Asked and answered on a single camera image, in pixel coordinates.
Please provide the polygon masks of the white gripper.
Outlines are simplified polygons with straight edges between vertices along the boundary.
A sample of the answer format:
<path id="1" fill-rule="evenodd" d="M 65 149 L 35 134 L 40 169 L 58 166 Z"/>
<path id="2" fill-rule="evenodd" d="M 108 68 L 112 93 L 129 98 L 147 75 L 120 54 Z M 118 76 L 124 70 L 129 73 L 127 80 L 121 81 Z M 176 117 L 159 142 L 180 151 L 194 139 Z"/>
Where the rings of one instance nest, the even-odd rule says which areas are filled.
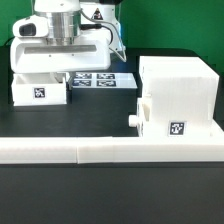
<path id="1" fill-rule="evenodd" d="M 109 41 L 91 34 L 81 34 L 72 44 L 51 45 L 47 19 L 30 16 L 13 25 L 10 48 L 11 68 L 15 73 L 67 72 L 66 83 L 72 89 L 74 71 L 104 70 L 110 67 Z"/>

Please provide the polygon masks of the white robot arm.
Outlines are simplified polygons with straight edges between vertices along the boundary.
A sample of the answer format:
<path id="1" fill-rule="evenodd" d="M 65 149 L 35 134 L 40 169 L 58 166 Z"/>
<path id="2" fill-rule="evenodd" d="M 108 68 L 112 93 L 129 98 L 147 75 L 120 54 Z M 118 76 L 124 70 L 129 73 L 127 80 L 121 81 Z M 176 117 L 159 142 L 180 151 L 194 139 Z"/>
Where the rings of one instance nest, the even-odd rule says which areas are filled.
<path id="1" fill-rule="evenodd" d="M 123 0 L 33 0 L 33 14 L 13 25 L 15 74 L 65 75 L 102 71 L 111 56 L 126 59 L 115 8 Z"/>

